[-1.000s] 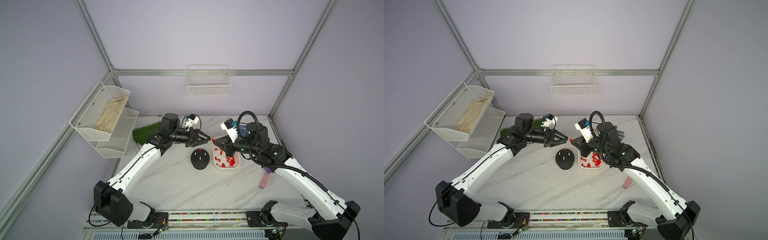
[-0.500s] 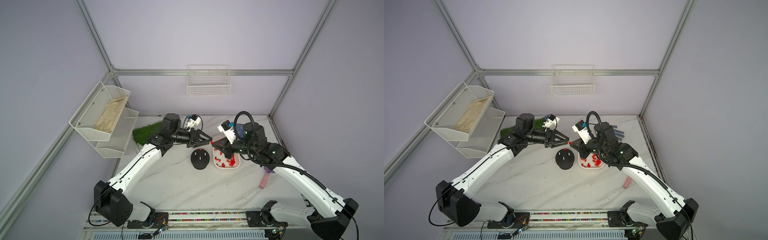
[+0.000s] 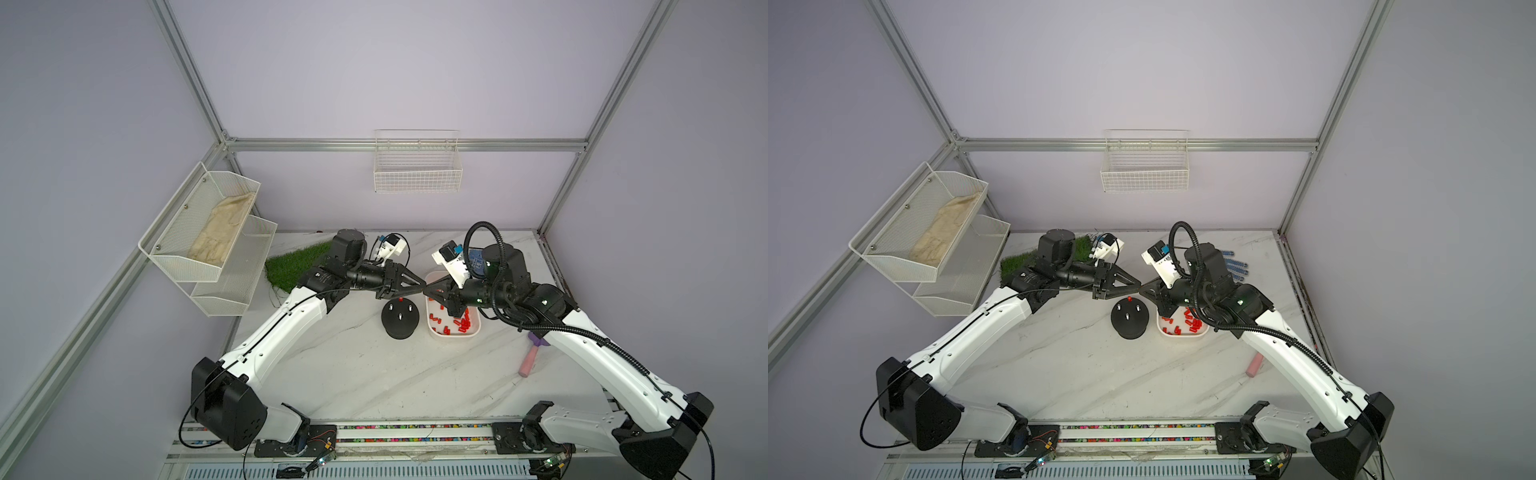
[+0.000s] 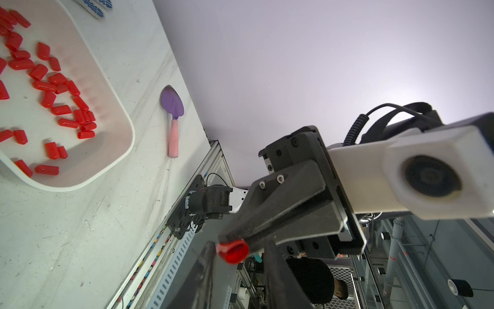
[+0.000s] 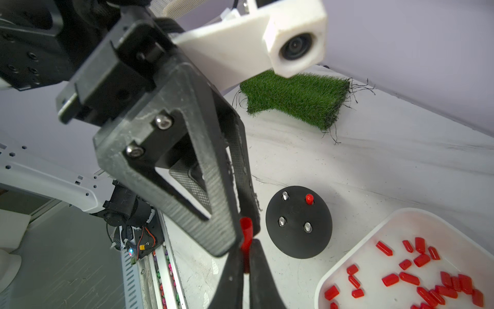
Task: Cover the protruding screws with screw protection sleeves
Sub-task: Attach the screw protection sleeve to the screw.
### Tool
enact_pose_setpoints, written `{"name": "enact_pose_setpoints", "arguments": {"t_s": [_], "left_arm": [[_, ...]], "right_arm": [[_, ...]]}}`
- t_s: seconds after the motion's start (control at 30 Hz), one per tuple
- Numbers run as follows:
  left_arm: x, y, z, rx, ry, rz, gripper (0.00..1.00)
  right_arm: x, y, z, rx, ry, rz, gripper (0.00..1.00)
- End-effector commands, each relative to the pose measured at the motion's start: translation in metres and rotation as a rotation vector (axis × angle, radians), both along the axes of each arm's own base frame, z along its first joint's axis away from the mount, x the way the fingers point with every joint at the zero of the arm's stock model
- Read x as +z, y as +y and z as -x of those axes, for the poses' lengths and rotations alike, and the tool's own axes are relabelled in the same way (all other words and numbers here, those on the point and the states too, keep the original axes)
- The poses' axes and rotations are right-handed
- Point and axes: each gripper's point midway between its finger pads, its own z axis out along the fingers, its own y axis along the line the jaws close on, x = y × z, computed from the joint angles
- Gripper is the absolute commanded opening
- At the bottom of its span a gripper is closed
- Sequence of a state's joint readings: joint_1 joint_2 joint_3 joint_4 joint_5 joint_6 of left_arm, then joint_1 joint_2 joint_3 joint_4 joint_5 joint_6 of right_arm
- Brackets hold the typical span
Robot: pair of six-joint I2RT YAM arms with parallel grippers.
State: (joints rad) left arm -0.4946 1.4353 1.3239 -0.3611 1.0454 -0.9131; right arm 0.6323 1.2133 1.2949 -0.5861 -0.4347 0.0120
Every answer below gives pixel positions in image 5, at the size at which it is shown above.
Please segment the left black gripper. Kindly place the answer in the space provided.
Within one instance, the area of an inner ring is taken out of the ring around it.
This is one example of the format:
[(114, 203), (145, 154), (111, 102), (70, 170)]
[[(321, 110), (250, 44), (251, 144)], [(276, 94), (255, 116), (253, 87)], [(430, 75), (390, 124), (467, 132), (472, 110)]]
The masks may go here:
[[(99, 166), (220, 257), (241, 238), (219, 123), (230, 106), (171, 30), (183, 32), (172, 19), (120, 18), (57, 97), (58, 118), (116, 118), (93, 139)], [(158, 173), (178, 163), (199, 165), (209, 216)]]

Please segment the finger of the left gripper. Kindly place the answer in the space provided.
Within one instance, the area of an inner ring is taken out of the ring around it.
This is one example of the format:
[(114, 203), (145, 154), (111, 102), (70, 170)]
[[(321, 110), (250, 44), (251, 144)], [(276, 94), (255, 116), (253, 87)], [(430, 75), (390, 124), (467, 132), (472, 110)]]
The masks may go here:
[(230, 108), (221, 116), (220, 128), (230, 149), (240, 214), (252, 220), (256, 236), (261, 231), (260, 208), (253, 188), (244, 124), (235, 109)]

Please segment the black round screw base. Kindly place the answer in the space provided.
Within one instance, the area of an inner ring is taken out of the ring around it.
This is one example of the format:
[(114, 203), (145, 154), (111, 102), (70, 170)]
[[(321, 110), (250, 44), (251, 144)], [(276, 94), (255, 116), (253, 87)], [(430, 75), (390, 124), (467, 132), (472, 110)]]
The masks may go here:
[[(313, 205), (305, 197), (312, 194)], [(266, 208), (266, 228), (274, 245), (285, 255), (309, 259), (328, 246), (333, 233), (329, 207), (313, 190), (302, 186), (281, 189)]]

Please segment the red screw sleeve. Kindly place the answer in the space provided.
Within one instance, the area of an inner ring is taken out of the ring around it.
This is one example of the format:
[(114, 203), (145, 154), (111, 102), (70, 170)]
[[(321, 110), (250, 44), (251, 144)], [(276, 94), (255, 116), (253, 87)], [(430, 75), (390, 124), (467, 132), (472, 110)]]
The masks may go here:
[(241, 229), (243, 232), (244, 241), (241, 245), (241, 252), (244, 260), (244, 273), (250, 273), (250, 247), (253, 241), (253, 221), (249, 217), (240, 219)]
[(307, 194), (305, 197), (305, 201), (307, 205), (313, 205), (315, 203), (315, 198), (312, 194)]

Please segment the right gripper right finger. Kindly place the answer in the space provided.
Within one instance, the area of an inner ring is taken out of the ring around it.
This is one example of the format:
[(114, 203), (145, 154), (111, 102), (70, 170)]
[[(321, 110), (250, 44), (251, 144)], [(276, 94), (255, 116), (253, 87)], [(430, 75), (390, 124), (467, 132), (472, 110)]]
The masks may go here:
[(250, 308), (286, 308), (258, 239), (254, 239), (250, 246), (249, 265)]

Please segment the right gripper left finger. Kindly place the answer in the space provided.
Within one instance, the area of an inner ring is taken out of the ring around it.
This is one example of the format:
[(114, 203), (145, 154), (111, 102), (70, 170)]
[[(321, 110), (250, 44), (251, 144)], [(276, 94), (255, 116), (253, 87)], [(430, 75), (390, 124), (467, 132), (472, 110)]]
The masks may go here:
[(216, 292), (209, 309), (233, 309), (243, 307), (244, 254), (234, 247), (228, 254)]

